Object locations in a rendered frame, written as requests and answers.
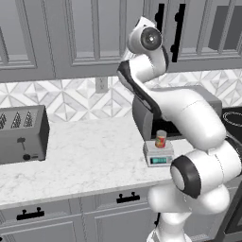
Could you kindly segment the grey wall cupboard door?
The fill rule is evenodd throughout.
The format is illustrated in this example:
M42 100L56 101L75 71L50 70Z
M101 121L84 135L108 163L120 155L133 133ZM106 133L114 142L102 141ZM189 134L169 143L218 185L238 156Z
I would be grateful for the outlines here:
M44 0L57 78L108 77L145 0Z
M186 8L178 60L173 62L170 47L180 4ZM169 0L164 33L170 72L242 68L242 0Z
M151 22L153 22L156 26L155 14L158 11L159 5L162 3L164 3L164 21L163 21L163 30L160 32L164 33L168 0L144 0L143 15L146 18L148 18Z
M44 0L0 0L0 83L54 78Z

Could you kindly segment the dark grey oven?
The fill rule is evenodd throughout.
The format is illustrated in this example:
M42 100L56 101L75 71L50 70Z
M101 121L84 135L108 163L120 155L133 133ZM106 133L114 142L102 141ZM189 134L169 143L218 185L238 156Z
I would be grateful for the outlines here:
M223 242L242 242L242 182L234 195L228 215Z

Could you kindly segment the white wall socket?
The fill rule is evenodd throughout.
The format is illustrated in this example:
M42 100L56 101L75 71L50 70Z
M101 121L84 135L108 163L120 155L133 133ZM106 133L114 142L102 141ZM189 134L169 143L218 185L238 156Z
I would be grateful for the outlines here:
M104 94L108 92L108 78L99 77L95 79L95 91L98 94Z

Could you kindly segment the grey metal toaster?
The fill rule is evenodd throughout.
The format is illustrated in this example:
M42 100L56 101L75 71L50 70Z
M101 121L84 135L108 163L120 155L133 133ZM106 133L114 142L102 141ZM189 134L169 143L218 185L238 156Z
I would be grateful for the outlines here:
M49 131L45 105L0 108L0 164L44 161Z

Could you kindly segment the white digital scale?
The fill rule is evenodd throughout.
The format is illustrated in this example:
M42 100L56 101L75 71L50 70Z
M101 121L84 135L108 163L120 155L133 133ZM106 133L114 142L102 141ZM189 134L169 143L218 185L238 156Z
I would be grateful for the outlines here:
M174 149L170 141L166 141L163 148L156 147L154 141L145 141L143 152L148 167L170 166L174 159Z

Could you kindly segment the red and yellow food can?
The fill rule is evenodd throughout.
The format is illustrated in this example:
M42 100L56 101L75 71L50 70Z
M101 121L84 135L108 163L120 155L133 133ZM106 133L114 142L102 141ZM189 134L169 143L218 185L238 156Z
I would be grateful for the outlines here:
M156 132L155 146L157 148L164 148L166 142L166 131L158 130Z

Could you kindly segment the grey drawer front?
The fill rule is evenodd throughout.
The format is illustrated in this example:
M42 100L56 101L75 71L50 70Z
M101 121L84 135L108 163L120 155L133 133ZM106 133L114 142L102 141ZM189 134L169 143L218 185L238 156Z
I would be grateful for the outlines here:
M94 205L97 210L117 208L121 206L127 206L130 204L139 204L147 201L148 187L141 188L132 188L128 190L115 191L111 193L104 193L100 195L95 195ZM131 192L134 192L136 195L140 196L139 200L130 201L126 203L117 203L116 200L119 198L119 195L122 194L124 197L128 197Z
M16 219L16 216L21 214L24 209L26 209L30 213L35 211L37 207L41 207L44 210L44 216L26 220ZM67 216L70 214L70 204L68 200L51 201L46 203L39 203L34 205L27 205L22 207L0 210L0 225L15 224L34 220L43 220L52 217Z

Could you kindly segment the grey base cupboard door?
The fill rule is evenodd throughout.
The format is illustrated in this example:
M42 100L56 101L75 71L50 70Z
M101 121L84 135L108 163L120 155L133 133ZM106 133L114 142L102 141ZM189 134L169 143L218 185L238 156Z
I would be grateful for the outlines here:
M72 222L2 233L0 242L78 242Z
M157 214L143 204L85 213L87 242L147 242Z

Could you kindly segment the black hob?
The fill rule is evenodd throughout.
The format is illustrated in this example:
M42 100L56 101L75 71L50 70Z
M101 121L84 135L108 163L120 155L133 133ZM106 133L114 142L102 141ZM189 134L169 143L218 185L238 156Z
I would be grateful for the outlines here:
M242 144L242 107L223 108L221 120L227 132Z

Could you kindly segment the grey toaster oven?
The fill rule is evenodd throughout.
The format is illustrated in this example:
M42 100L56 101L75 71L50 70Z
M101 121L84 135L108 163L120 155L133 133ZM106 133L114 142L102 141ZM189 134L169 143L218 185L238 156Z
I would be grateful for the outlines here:
M204 87L199 85L183 86L183 89L195 91L202 95L206 101L213 107L218 116L222 114L222 101L215 95L211 94ZM141 136L145 141L151 141L156 138L158 130L165 130L168 140L180 140L183 136L177 130L172 122L167 122L162 118L154 118L153 113L145 103L137 96L132 101L132 117L139 130Z

